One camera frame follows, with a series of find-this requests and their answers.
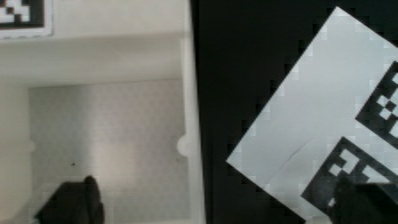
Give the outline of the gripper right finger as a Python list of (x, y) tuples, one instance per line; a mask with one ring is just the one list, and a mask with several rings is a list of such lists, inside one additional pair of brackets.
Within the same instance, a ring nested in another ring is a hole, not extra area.
[(354, 183), (343, 178), (329, 208), (333, 224), (398, 224), (398, 184)]

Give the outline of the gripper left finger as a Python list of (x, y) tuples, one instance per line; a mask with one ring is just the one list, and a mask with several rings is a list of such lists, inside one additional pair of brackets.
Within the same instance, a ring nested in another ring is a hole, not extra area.
[(105, 206), (93, 176), (65, 182), (36, 214), (40, 224), (105, 224)]

